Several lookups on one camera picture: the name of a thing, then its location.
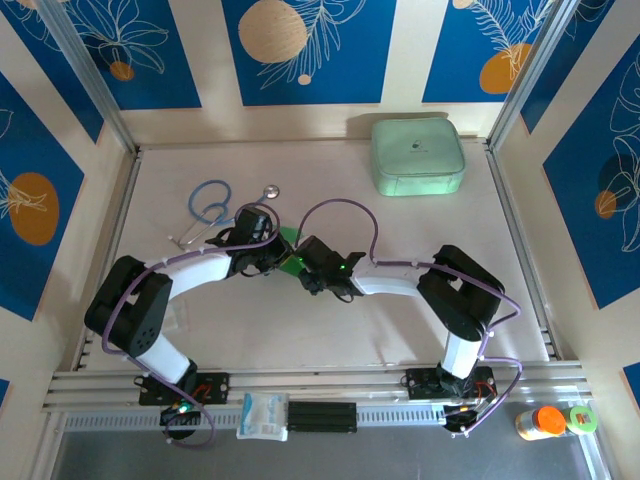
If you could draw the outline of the green square paper sheet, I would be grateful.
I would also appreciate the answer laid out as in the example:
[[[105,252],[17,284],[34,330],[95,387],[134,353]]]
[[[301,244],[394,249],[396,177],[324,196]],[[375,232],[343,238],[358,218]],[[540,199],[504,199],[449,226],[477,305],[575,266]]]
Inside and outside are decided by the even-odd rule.
[[[294,249],[294,244],[295,244],[296,238],[298,237],[299,229],[296,227],[283,226],[280,228],[280,233],[283,239],[291,247],[291,254],[280,265],[279,270],[293,277],[298,277],[300,271],[304,268],[303,262],[295,254],[295,249]]]

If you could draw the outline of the clear plastic packet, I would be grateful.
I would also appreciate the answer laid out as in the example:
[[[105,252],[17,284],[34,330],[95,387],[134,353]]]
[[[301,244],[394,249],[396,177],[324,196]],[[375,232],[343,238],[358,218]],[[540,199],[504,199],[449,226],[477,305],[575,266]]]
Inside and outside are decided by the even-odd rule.
[[[190,330],[190,316],[186,303],[173,302],[168,305],[163,329],[167,333],[188,332]]]

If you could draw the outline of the mint green zip case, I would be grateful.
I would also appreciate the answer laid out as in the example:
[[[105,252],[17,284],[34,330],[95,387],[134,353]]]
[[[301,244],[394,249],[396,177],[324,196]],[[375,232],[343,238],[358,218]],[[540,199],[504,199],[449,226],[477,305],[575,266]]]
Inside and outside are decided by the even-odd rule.
[[[383,196],[444,195],[458,191],[466,158],[448,119],[389,119],[372,127],[371,165]]]

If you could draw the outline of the white gauze packet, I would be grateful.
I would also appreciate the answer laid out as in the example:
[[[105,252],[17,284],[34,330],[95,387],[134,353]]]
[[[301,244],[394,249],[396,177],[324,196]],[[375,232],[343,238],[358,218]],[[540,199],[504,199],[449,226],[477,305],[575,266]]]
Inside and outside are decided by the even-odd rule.
[[[286,442],[288,403],[284,393],[246,393],[236,438]]]

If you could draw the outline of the black slotted block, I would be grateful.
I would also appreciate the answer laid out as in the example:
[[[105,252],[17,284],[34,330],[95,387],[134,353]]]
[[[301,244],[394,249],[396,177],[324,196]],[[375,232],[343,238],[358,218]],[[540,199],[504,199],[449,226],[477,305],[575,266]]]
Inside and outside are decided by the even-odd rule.
[[[356,404],[291,401],[287,407],[287,430],[304,433],[356,433]]]

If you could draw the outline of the orange lid jar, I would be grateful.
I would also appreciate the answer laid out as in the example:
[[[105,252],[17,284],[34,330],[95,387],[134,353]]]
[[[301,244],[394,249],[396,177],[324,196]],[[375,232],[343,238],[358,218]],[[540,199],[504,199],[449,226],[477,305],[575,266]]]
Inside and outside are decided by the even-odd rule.
[[[519,414],[515,419],[515,428],[524,440],[537,441],[563,435],[567,422],[558,408],[543,406]]]

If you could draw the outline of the green lidded container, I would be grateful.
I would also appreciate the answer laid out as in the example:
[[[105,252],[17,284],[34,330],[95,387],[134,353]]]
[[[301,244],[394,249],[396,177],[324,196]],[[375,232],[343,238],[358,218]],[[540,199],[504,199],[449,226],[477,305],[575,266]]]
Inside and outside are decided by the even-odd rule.
[[[562,411],[567,429],[574,435],[592,434],[597,430],[598,417],[586,406],[572,406]]]

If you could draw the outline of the aluminium cross rail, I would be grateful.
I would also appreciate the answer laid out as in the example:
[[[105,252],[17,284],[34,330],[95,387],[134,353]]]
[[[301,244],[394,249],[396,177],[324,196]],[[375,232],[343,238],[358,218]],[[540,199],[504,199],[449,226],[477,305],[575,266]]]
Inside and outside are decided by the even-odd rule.
[[[361,405],[409,402],[406,365],[320,369],[231,370],[222,388],[227,403],[245,393],[285,393],[292,400],[346,401]],[[117,411],[139,406],[137,371],[56,372],[43,401],[46,412]],[[578,361],[526,362],[508,399],[516,402],[591,400]]]

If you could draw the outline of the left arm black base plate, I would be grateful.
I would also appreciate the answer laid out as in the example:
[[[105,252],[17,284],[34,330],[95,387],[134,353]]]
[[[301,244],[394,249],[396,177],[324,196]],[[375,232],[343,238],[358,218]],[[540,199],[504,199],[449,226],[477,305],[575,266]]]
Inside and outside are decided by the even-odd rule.
[[[203,405],[222,405],[227,403],[228,382],[229,374],[225,372],[195,373],[188,374],[179,388]],[[170,406],[184,399],[153,378],[137,376],[133,383],[139,388],[138,402],[142,406]]]

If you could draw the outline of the aluminium side rail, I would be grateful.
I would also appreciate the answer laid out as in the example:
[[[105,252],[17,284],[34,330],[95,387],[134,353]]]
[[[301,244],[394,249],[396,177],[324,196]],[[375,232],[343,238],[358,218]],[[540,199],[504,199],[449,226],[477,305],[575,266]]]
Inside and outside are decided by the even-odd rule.
[[[88,275],[85,307],[91,303],[115,261],[141,162],[142,153],[138,152],[135,157],[124,160],[118,173]]]
[[[531,300],[535,318],[538,323],[540,333],[543,337],[543,342],[547,349],[547,355],[549,356],[551,361],[559,361],[562,359],[562,354],[558,349],[557,342],[554,338],[554,333],[552,331],[547,312],[545,296],[543,295],[534,263],[532,262],[529,255],[529,249],[525,242],[526,238],[524,236],[522,224],[519,219],[516,205],[512,198],[508,182],[502,172],[497,153],[494,151],[494,148],[489,145],[489,143],[486,143],[485,145],[485,153],[488,166],[494,184],[496,186],[497,194],[508,225],[510,236],[515,248],[520,270],[523,274],[524,282],[527,287],[529,298]]]

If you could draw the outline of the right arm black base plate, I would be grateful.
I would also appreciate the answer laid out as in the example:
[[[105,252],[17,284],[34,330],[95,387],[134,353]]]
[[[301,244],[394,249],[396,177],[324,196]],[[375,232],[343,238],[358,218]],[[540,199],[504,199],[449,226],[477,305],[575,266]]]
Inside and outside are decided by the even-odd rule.
[[[479,366],[464,379],[435,368],[411,368],[404,375],[410,400],[492,399],[497,396],[490,367]]]

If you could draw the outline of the aluminium frame post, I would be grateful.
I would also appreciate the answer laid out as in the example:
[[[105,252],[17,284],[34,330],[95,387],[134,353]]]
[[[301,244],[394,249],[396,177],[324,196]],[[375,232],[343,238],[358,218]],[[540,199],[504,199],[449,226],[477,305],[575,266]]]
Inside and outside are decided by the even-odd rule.
[[[486,146],[490,153],[496,154],[504,143],[580,1],[554,0],[552,2],[551,11],[540,28],[523,69],[515,79],[513,88],[507,95],[492,129],[486,137]]]
[[[79,33],[57,0],[34,0],[36,10],[55,40],[83,89],[122,147],[133,156],[138,145],[126,126],[120,109]]]

